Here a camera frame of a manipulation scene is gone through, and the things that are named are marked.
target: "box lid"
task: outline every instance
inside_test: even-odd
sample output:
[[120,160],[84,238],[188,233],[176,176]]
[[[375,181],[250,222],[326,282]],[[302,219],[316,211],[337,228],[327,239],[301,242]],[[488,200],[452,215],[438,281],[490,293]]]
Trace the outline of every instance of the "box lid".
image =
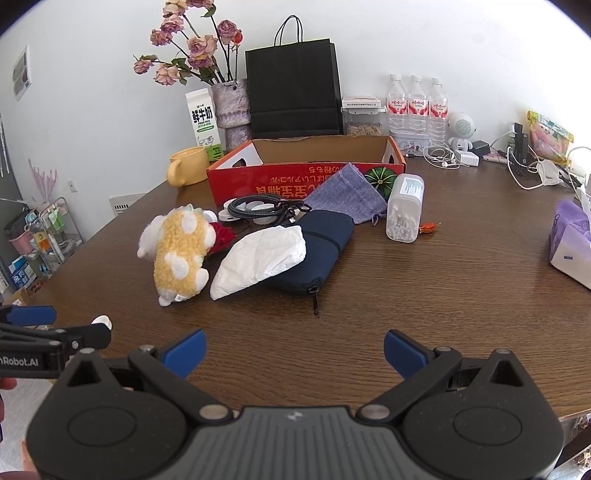
[[376,97],[345,97],[343,109],[347,108],[382,108],[382,102]]

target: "white plastic container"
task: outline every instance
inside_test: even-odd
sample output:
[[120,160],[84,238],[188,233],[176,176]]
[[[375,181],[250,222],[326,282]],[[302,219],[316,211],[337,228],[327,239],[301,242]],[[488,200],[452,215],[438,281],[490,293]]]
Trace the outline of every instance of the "white plastic container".
[[390,75],[390,87],[386,93],[388,123],[392,133],[404,130],[407,120],[408,94],[402,86],[402,76]]
[[344,98],[342,111],[347,135],[387,135],[386,107],[376,97]]
[[417,239],[424,193],[425,182],[418,175],[402,173],[396,178],[388,199],[386,235],[389,238],[408,244]]
[[415,132],[427,130],[429,102],[423,90],[423,77],[412,75],[412,83],[408,90],[408,127]]
[[447,94],[443,90],[443,82],[438,78],[431,79],[428,133],[431,140],[447,140]]
[[394,141],[403,155],[422,157],[423,148],[429,145],[429,136],[412,130],[391,132]]

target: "lavender decoration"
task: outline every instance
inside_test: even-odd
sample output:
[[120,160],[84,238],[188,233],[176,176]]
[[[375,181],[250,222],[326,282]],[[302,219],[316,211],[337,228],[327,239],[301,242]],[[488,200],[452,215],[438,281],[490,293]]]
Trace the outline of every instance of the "lavender decoration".
[[51,199],[51,194],[53,193],[53,187],[56,186],[57,181],[57,170],[53,173],[53,170],[49,171],[49,175],[40,173],[39,167],[33,167],[31,163],[31,159],[29,158],[29,166],[31,167],[31,172],[33,173],[33,180],[35,180],[35,185],[37,185],[37,190],[41,193],[41,198],[43,199],[44,203],[49,203]]

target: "pink rose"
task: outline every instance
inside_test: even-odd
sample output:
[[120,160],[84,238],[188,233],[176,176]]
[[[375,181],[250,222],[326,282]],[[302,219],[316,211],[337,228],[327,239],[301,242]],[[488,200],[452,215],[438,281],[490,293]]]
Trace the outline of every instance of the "pink rose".
[[162,85],[172,85],[179,79],[179,77],[178,68],[174,65],[162,65],[156,70],[156,77],[154,77],[154,80]]
[[238,28],[236,27],[236,24],[230,22],[229,20],[224,20],[217,26],[217,33],[220,37],[220,42],[222,42],[224,45],[229,45],[230,42],[236,38],[237,32]]
[[187,0],[187,5],[189,7],[205,7],[209,10],[213,7],[213,0]]
[[134,63],[134,72],[138,75],[146,73],[154,65],[152,60],[138,60]]
[[172,42],[172,40],[172,34],[163,32],[162,30],[152,30],[152,34],[150,35],[150,42],[156,47],[167,45]]
[[184,15],[187,11],[187,2],[185,0],[167,0],[163,12],[165,17],[170,15]]
[[217,38],[213,35],[205,35],[201,38],[192,37],[187,40],[187,45],[192,56],[208,55],[211,57],[217,50]]
[[213,66],[213,58],[208,56],[189,57],[189,65],[194,69],[206,69]]
[[170,34],[180,32],[184,28],[183,19],[178,15],[171,15],[170,17],[166,17],[164,19],[160,28],[163,32]]

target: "mug handle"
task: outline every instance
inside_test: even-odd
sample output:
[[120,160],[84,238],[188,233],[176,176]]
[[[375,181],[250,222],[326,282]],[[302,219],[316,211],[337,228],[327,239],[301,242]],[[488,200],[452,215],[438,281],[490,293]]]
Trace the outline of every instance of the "mug handle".
[[179,178],[179,176],[177,174],[180,164],[181,164],[181,159],[179,158],[177,160],[172,161],[170,163],[170,165],[168,166],[167,180],[168,180],[168,183],[170,183],[175,188],[183,187],[186,183],[186,180]]

